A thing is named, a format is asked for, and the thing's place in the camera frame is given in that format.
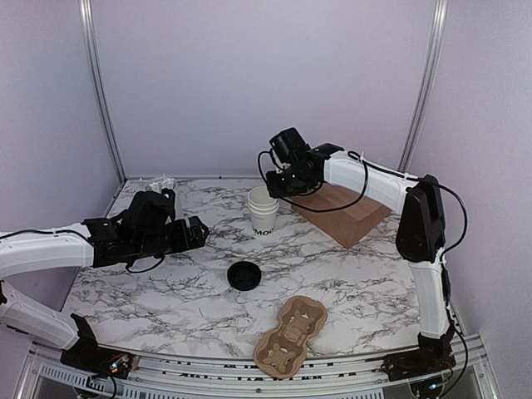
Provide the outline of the brown paper bag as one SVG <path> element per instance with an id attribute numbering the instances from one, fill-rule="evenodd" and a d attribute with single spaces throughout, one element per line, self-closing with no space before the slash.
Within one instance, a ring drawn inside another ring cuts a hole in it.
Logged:
<path id="1" fill-rule="evenodd" d="M 312 209 L 331 209 L 351 203 L 358 196 L 356 191 L 325 184 L 315 194 L 296 196 L 291 201 Z M 391 213 L 385 205 L 368 197 L 349 208 L 334 212 L 313 213 L 294 205 L 292 209 L 346 249 L 357 244 Z"/>

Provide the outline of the stack of white paper cups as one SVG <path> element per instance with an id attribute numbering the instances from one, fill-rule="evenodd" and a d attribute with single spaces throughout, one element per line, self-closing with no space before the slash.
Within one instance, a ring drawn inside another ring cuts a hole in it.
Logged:
<path id="1" fill-rule="evenodd" d="M 265 185 L 252 188 L 248 194 L 248 208 L 251 214 L 253 232 L 260 236 L 269 236 L 274 230 L 279 199 L 270 196 Z"/>

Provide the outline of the black plastic cup lid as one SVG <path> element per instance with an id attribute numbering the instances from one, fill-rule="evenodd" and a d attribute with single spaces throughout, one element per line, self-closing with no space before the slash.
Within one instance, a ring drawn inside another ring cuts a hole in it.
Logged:
<path id="1" fill-rule="evenodd" d="M 262 278 L 259 266 L 248 261 L 232 264 L 227 270 L 229 285 L 239 291 L 250 291 L 258 287 Z"/>

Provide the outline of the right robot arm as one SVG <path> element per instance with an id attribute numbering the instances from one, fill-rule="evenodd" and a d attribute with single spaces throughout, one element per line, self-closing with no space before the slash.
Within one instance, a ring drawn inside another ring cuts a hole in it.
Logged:
<path id="1" fill-rule="evenodd" d="M 418 348 L 384 357 L 382 370 L 397 381 L 452 369 L 456 361 L 451 340 L 458 331 L 449 309 L 450 247 L 441 198 L 446 187 L 432 175 L 415 177 L 374 165 L 353 150 L 329 143 L 312 148 L 278 137 L 270 145 L 267 153 L 276 169 L 261 176 L 272 197 L 292 204 L 294 197 L 330 184 L 356 192 L 351 205 L 368 198 L 400 215 L 396 248 L 414 278 L 421 326 Z"/>

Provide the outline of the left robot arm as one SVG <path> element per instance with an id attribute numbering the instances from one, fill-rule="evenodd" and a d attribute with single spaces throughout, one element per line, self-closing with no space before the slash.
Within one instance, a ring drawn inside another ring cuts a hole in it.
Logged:
<path id="1" fill-rule="evenodd" d="M 125 379 L 135 355 L 101 347 L 88 321 L 60 313 L 16 290 L 6 278 L 54 268 L 130 269 L 146 258 L 162 261 L 170 254 L 204 246 L 208 227 L 196 217 L 163 220 L 152 227 L 128 227 L 113 219 L 86 219 L 64 228 L 25 229 L 1 237 L 1 322 L 61 350 L 67 366 L 100 376 Z"/>

